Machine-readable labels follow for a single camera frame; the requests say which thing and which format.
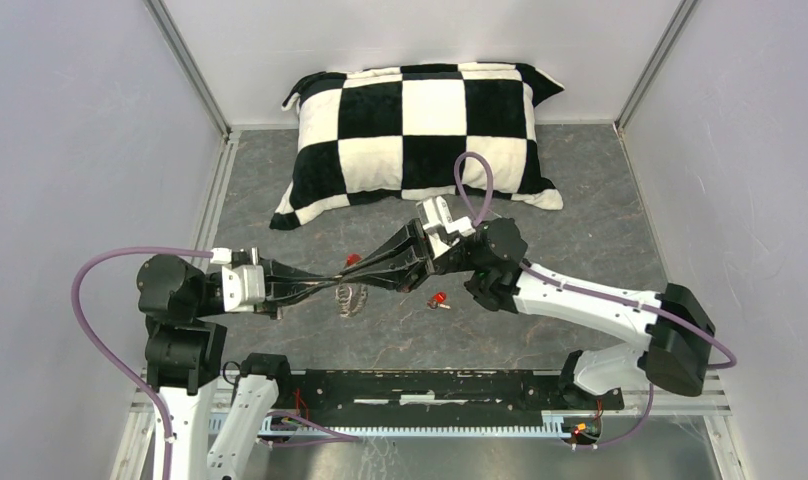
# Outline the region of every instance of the marble-patterned surface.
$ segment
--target marble-patterned surface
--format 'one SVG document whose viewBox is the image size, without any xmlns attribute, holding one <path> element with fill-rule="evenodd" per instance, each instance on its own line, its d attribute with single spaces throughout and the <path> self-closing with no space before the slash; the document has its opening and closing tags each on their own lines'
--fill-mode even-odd
<svg viewBox="0 0 808 480">
<path fill-rule="evenodd" d="M 297 230 L 268 228 L 289 183 L 296 130 L 243 132 L 216 245 L 257 246 L 261 255 L 318 273 L 338 271 L 415 216 L 413 202 L 387 199 L 323 213 Z M 562 211 L 496 200 L 529 244 L 528 258 L 567 275 L 634 289 L 661 289 L 663 269 L 634 179 L 612 127 L 537 127 L 544 174 L 563 194 Z M 459 198 L 448 198 L 455 215 Z M 254 315 L 216 319 L 229 327 L 224 360 L 251 352 L 286 354 L 293 368 L 560 368 L 576 349 L 617 340 L 546 317 L 492 313 L 463 288 L 468 274 L 430 278 L 410 294 L 372 289 L 365 310 L 340 318 L 333 290 L 284 309 L 280 321 Z M 437 291 L 450 310 L 430 310 Z"/>
</svg>

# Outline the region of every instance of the black and white checkered fabric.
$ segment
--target black and white checkered fabric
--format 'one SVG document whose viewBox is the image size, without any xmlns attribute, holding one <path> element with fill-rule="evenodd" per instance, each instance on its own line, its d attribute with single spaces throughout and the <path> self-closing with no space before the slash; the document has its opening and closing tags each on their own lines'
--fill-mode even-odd
<svg viewBox="0 0 808 480">
<path fill-rule="evenodd" d="M 534 107 L 563 87 L 526 64 L 430 64 L 321 72 L 301 79 L 283 103 L 297 104 L 298 157 L 270 227 L 291 230 L 325 210 L 394 196 L 455 193 L 453 165 L 483 155 L 495 197 L 559 210 L 560 193 L 540 173 Z M 467 193 L 486 175 L 467 159 Z"/>
</svg>

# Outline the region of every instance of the small red object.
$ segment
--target small red object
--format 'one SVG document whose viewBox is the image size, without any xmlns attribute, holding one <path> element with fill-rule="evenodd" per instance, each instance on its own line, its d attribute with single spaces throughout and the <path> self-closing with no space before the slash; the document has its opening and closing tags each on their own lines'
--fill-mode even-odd
<svg viewBox="0 0 808 480">
<path fill-rule="evenodd" d="M 434 295 L 433 297 L 431 297 L 430 300 L 428 300 L 428 307 L 435 309 L 440 305 L 442 305 L 442 302 L 444 302 L 446 298 L 448 298 L 448 296 L 445 295 L 445 292 L 437 292 L 436 295 Z"/>
<path fill-rule="evenodd" d="M 345 266 L 350 267 L 362 259 L 363 257 L 357 255 L 356 253 L 352 253 L 351 255 L 348 255 L 348 258 L 345 259 Z"/>
</svg>

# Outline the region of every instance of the gray table surface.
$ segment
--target gray table surface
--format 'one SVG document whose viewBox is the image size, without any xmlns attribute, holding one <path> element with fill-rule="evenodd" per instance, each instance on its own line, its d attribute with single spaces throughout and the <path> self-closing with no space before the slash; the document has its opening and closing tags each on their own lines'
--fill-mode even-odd
<svg viewBox="0 0 808 480">
<path fill-rule="evenodd" d="M 317 273 L 341 269 L 349 253 L 367 254 L 416 215 L 414 202 L 328 211 L 293 231 L 268 228 L 292 175 L 297 130 L 243 132 L 219 222 L 216 246 L 250 248 Z M 563 195 L 561 211 L 496 200 L 492 210 L 515 218 L 528 258 L 561 273 L 632 289 L 661 289 L 663 269 L 630 168 L 609 125 L 538 126 L 543 174 Z M 475 198 L 477 205 L 480 199 Z M 464 215 L 459 198 L 449 198 Z M 372 289 L 365 310 L 341 318 L 333 290 L 284 309 L 272 321 L 230 315 L 224 360 L 280 353 L 293 368 L 537 368 L 563 365 L 577 349 L 617 341 L 552 318 L 492 313 L 463 288 L 467 274 L 430 278 L 410 294 Z M 450 310 L 430 310 L 437 291 Z"/>
</svg>

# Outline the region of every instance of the wall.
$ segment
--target wall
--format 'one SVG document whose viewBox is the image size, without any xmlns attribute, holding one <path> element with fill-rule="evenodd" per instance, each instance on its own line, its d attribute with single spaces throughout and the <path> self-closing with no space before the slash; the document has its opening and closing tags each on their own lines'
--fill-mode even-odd
<svg viewBox="0 0 808 480">
<path fill-rule="evenodd" d="M 678 0 L 165 0 L 228 121 L 295 124 L 280 104 L 322 70 L 523 61 L 566 86 L 540 122 L 612 121 Z"/>
<path fill-rule="evenodd" d="M 740 356 L 751 473 L 808 479 L 808 1 L 701 2 L 626 142 L 672 280 Z"/>
<path fill-rule="evenodd" d="M 220 138 L 139 0 L 0 1 L 0 478 L 107 478 L 133 387 L 69 304 L 89 257 L 189 246 Z M 142 259 L 84 308 L 143 366 Z"/>
</svg>

